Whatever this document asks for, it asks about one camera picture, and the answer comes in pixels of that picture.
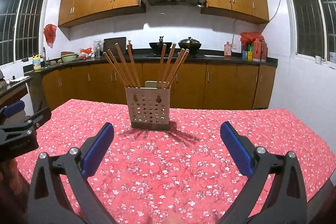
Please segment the wooden chopstick eight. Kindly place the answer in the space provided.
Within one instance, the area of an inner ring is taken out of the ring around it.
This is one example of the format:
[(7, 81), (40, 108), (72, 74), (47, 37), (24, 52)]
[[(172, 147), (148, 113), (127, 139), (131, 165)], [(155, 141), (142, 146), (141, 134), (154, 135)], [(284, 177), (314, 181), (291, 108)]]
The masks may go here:
[(124, 87), (128, 87), (128, 84), (126, 82), (126, 80), (124, 79), (123, 75), (122, 75), (122, 71), (120, 71), (120, 69), (118, 69), (117, 65), (118, 63), (116, 61), (112, 61), (110, 56), (108, 55), (108, 53), (103, 52), (104, 57), (106, 58), (106, 60), (108, 61), (108, 63), (110, 65), (112, 65), (114, 71), (116, 72), (116, 74), (118, 75), (118, 77), (120, 78), (122, 84), (124, 85)]

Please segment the wooden chopstick seven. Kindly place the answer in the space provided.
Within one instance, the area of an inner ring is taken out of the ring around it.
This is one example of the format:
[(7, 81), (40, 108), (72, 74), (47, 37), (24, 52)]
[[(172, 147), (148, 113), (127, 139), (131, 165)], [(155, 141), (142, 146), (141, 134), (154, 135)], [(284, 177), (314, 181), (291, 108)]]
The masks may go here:
[[(112, 51), (111, 51), (110, 49), (108, 49), (108, 52), (107, 52), (107, 53), (108, 53), (108, 55), (110, 56), (110, 58), (111, 58), (112, 61), (116, 61), (116, 62), (117, 62), (116, 58), (114, 57), (114, 55), (113, 55), (113, 53), (112, 53)], [(118, 63), (118, 65), (117, 65), (117, 67), (118, 67), (118, 69), (120, 69), (120, 71), (122, 71), (122, 75), (123, 75), (124, 79), (126, 80), (126, 82), (127, 82), (127, 84), (128, 84), (128, 87), (130, 87), (130, 86), (129, 86), (129, 83), (128, 83), (128, 80), (127, 80), (127, 78), (126, 78), (126, 75), (125, 75), (125, 73), (123, 72), (123, 70), (121, 69), (119, 63)]]

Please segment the beige perforated utensil holder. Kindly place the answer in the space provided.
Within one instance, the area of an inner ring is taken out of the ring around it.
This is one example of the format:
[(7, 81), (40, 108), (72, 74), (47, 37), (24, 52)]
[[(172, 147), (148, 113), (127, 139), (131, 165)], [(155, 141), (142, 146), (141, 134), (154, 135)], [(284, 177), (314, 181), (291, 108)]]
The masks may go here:
[(132, 128), (166, 131), (170, 129), (170, 89), (147, 81), (144, 87), (126, 87), (126, 100)]

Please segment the wooden chopstick four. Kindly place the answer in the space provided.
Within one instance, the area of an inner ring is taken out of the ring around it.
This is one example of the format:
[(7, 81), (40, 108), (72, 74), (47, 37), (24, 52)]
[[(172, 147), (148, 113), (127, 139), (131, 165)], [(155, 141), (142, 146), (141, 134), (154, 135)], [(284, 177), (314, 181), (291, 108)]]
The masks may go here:
[(177, 66), (177, 69), (175, 70), (174, 74), (173, 74), (173, 78), (171, 79), (171, 81), (169, 82), (169, 86), (167, 89), (171, 88), (172, 84), (173, 84), (173, 80), (174, 80), (174, 77), (177, 75), (179, 69), (181, 68), (181, 66), (183, 65), (183, 63), (185, 62), (185, 59), (187, 58), (187, 56), (189, 55), (189, 50), (185, 50), (183, 56), (182, 56), (182, 59), (181, 61), (179, 62), (178, 66)]

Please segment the wooden chopstick three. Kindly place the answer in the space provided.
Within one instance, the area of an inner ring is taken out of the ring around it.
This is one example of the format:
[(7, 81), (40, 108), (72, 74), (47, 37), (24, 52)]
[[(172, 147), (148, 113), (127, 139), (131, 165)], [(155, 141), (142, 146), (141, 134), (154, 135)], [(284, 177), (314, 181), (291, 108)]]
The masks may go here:
[(185, 49), (182, 49), (182, 50), (180, 51), (180, 53), (179, 53), (179, 55), (178, 55), (178, 57), (177, 57), (177, 59), (176, 59), (174, 65), (173, 65), (173, 68), (172, 68), (172, 70), (171, 70), (171, 72), (170, 72), (170, 74), (168, 75), (168, 78), (167, 78), (167, 80), (166, 80), (166, 83), (165, 83), (165, 89), (168, 88), (168, 86), (169, 86), (169, 82), (170, 82), (171, 79), (173, 78), (173, 74), (174, 74), (175, 70), (177, 69), (177, 66), (178, 66), (179, 62), (181, 61), (184, 52), (185, 52)]

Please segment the wooden chopstick five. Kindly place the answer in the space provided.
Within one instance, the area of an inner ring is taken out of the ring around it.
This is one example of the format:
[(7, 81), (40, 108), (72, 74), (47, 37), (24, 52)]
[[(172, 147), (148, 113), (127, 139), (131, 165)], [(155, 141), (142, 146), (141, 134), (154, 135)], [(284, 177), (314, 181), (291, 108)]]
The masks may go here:
[(135, 62), (134, 62), (132, 50), (127, 49), (127, 52), (128, 52), (128, 55), (129, 55), (132, 71), (133, 71), (133, 74), (134, 74), (136, 87), (140, 88), (141, 87), (141, 83), (139, 81), (138, 74), (137, 74), (137, 71), (136, 71), (136, 68), (135, 68)]

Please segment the wooden chopstick two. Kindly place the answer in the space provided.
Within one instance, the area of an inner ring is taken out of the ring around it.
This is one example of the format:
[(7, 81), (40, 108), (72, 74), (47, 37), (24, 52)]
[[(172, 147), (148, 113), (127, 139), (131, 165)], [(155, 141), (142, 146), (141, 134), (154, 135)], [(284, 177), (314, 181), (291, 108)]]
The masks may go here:
[(161, 79), (161, 82), (160, 82), (160, 85), (159, 85), (159, 88), (163, 88), (163, 84), (164, 82), (166, 81), (166, 77), (167, 77), (167, 74), (168, 74), (168, 71), (169, 71), (169, 66), (170, 66), (170, 63), (171, 63), (171, 59), (173, 57), (173, 54), (174, 54), (174, 51), (175, 51), (175, 46), (176, 44), (173, 43), (171, 49), (170, 49), (170, 53), (169, 53), (169, 57), (167, 59), (167, 63), (165, 65), (165, 70), (163, 72), (163, 75), (162, 75), (162, 79)]

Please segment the wooden chopstick one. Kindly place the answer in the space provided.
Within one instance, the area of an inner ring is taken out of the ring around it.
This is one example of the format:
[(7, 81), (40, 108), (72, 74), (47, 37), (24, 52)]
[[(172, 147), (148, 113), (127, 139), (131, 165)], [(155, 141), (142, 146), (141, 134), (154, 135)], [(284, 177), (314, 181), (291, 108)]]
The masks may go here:
[(161, 87), (161, 79), (163, 75), (163, 67), (164, 67), (164, 57), (166, 53), (166, 44), (163, 43), (162, 45), (162, 51), (161, 51), (161, 58), (160, 58), (160, 63), (159, 63), (159, 71), (158, 71), (158, 81), (157, 81), (157, 87)]

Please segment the lower wooden kitchen cabinets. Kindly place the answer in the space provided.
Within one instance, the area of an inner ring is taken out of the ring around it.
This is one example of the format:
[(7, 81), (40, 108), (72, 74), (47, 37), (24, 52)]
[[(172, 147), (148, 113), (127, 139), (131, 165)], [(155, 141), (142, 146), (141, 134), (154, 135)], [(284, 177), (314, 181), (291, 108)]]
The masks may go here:
[[(266, 109), (276, 67), (230, 63), (184, 63), (175, 76), (170, 106), (183, 109)], [(55, 69), (42, 76), (47, 106), (70, 99), (126, 104), (124, 85), (108, 63)]]

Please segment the yellow detergent bottle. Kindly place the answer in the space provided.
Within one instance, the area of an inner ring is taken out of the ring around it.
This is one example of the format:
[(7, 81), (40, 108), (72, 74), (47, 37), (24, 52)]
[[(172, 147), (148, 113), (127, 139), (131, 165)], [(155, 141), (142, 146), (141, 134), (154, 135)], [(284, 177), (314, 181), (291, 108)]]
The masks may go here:
[(33, 70), (34, 71), (39, 71), (41, 70), (42, 66), (41, 66), (41, 55), (37, 54), (37, 55), (33, 55)]

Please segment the green bowl on counter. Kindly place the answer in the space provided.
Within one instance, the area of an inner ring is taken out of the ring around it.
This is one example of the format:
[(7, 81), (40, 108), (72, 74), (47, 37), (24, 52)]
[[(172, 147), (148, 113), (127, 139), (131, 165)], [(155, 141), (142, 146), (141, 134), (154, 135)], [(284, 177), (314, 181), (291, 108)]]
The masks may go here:
[(61, 60), (64, 63), (70, 62), (77, 59), (77, 53), (73, 52), (62, 52), (61, 54)]

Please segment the red plastic bag on counter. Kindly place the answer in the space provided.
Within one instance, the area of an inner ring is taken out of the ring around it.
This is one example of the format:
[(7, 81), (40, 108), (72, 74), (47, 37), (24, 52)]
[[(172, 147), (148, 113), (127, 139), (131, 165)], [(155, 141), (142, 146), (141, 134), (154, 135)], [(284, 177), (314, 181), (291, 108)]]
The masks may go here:
[(95, 53), (92, 51), (92, 48), (81, 49), (78, 54), (79, 59), (87, 59), (95, 57)]

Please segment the left barred window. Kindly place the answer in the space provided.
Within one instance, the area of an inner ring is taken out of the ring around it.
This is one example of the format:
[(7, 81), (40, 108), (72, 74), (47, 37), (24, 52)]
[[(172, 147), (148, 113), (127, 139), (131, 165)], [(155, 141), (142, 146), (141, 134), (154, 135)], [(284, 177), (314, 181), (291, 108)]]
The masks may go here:
[(37, 55), (45, 0), (1, 0), (1, 65)]

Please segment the red floral tablecloth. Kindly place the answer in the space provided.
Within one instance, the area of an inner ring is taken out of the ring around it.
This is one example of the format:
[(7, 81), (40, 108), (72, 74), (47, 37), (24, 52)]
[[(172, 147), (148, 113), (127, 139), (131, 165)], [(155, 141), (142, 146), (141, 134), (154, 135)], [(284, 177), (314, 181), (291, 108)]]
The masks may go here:
[(169, 131), (145, 131), (131, 128), (125, 105), (82, 100), (52, 112), (37, 133), (39, 148), (20, 156), (18, 168), (30, 180), (41, 152), (64, 154), (111, 123), (114, 140), (88, 182), (117, 222), (160, 223), (173, 215), (182, 223), (214, 223), (247, 180), (221, 140), (226, 121), (271, 153), (295, 152), (308, 198), (335, 170), (327, 143), (285, 109), (171, 109)]

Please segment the dark cutting board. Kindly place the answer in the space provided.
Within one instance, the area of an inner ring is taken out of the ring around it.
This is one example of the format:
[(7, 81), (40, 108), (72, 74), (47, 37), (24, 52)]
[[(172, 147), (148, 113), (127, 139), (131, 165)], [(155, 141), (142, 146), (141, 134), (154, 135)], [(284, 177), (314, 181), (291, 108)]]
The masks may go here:
[(121, 53), (125, 55), (126, 54), (126, 37), (104, 39), (102, 51), (107, 52), (108, 50), (111, 50), (114, 55), (118, 55), (118, 51), (116, 49), (116, 43), (119, 45)]

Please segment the red thermos flasks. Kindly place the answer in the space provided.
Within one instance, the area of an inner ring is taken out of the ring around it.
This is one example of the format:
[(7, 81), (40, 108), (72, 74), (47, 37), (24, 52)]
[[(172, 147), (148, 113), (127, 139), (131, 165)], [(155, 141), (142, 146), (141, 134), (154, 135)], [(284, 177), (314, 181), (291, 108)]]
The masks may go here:
[(252, 60), (265, 63), (267, 60), (268, 47), (265, 40), (255, 39), (253, 42)]

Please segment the black wok left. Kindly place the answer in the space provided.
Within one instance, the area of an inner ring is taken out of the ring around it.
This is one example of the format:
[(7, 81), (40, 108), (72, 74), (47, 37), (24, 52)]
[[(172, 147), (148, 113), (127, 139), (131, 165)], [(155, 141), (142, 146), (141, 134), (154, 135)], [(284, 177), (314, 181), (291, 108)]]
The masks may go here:
[(163, 45), (166, 45), (165, 47), (165, 53), (169, 53), (171, 46), (173, 45), (172, 42), (164, 42), (163, 36), (159, 37), (159, 41), (157, 42), (151, 42), (149, 43), (149, 46), (153, 50), (153, 53), (156, 55), (160, 55), (162, 53)]

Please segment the colourful boxes on counter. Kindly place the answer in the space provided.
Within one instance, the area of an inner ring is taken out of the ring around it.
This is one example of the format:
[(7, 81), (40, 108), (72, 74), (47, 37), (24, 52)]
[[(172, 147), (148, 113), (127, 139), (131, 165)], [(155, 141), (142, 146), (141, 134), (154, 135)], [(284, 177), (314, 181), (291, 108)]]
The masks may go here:
[(251, 43), (241, 44), (241, 57), (245, 61), (253, 60), (253, 45)]

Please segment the pink bottle on counter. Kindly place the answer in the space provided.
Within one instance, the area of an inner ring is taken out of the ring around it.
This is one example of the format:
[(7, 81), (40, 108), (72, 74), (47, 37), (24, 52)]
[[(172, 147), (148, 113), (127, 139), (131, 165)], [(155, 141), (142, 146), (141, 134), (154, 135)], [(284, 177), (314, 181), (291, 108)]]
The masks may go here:
[(230, 42), (226, 42), (224, 44), (224, 57), (231, 58), (232, 56), (232, 44)]

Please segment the black lidded wok right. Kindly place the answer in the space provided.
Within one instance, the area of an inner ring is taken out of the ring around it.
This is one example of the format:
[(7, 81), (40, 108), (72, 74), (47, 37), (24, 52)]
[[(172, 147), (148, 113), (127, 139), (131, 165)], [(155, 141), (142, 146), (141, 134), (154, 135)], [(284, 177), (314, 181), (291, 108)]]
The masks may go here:
[(178, 45), (181, 49), (189, 50), (190, 54), (196, 54), (202, 44), (197, 39), (188, 37), (187, 39), (182, 39)]

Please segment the right window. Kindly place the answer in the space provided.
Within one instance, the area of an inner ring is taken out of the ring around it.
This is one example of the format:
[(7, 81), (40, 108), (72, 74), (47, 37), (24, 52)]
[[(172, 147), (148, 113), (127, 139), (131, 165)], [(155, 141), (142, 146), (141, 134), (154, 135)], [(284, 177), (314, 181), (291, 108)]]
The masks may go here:
[(335, 0), (289, 0), (294, 55), (335, 63)]

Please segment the red plastic bag on wall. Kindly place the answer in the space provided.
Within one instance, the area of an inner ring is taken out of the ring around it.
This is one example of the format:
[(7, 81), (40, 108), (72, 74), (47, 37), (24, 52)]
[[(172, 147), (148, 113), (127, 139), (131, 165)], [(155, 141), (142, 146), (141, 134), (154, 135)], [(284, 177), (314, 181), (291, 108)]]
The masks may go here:
[(53, 24), (47, 24), (43, 29), (43, 34), (45, 36), (46, 43), (50, 48), (53, 48), (54, 46), (54, 42), (56, 39), (56, 30), (57, 27)]

